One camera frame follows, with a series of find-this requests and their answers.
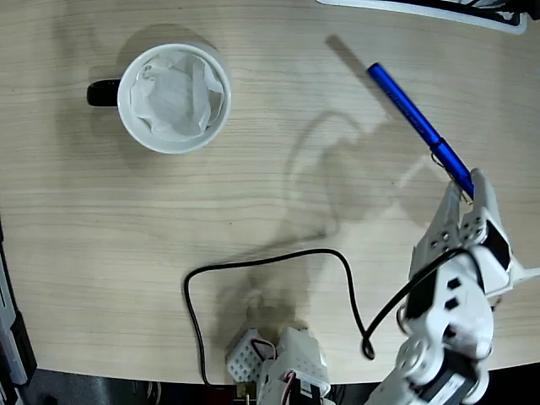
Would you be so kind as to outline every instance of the mug handle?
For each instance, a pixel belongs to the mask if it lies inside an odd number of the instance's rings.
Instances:
[[[116,107],[120,79],[93,82],[86,89],[86,102],[94,107]]]

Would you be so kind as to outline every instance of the robotic arm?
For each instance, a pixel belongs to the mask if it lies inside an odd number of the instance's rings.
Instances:
[[[536,277],[512,254],[494,188],[475,169],[474,205],[460,221],[461,190],[450,182],[424,237],[413,248],[409,278],[446,251],[464,248],[408,295],[404,323],[409,338],[396,365],[368,405],[474,404],[486,392],[494,318],[489,297]],[[475,268],[479,267],[481,277]]]
[[[488,388],[494,335],[488,298],[538,276],[540,268],[525,270],[516,260],[493,186],[478,169],[471,178],[472,210],[460,220],[462,190],[451,181],[413,248],[409,279],[428,265],[438,267],[408,293],[401,320],[408,339],[367,405],[473,405]],[[251,329],[227,361],[237,382],[256,381],[258,404],[333,403],[324,398],[330,391],[326,361],[307,331],[286,328],[276,348],[266,342],[273,351],[266,347],[263,356],[254,345],[261,341]]]

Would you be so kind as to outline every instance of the tissue paper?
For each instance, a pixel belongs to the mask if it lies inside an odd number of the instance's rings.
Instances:
[[[132,110],[161,139],[182,142],[204,133],[224,101],[218,75],[201,57],[167,51],[144,64],[131,89]]]

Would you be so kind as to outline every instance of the pen clip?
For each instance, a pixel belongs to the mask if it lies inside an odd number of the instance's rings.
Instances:
[[[446,172],[446,174],[448,175],[448,177],[450,177],[450,179],[452,181],[454,181],[454,183],[456,183],[456,186],[459,187],[460,191],[461,191],[461,194],[462,194],[462,198],[463,198],[463,201],[465,202],[466,205],[473,205],[473,200],[470,199],[469,197],[467,197],[467,195],[465,194],[465,192],[463,191],[463,189],[460,187],[459,183],[456,181],[456,179],[454,179],[454,177],[450,174],[450,172],[446,169],[445,166],[442,165],[442,163],[435,157],[435,155],[433,153],[431,153],[431,160],[433,160],[433,163],[435,163],[436,165],[438,165],[439,167],[442,168],[442,170],[444,170]]]

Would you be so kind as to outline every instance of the floor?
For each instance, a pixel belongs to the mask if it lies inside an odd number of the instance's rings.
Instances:
[[[536,397],[536,386],[526,385],[524,381],[527,381],[526,375],[538,375],[538,371],[540,364],[492,371],[489,391],[478,405],[499,403],[497,398],[500,399],[501,392],[512,395],[518,402],[521,398]],[[337,405],[361,405],[375,387],[376,384],[333,386],[331,395]],[[201,385],[166,383],[160,384],[159,388],[159,405],[245,403],[233,401],[233,390],[215,392],[207,391]],[[26,405],[156,405],[158,385],[37,370],[22,394]]]

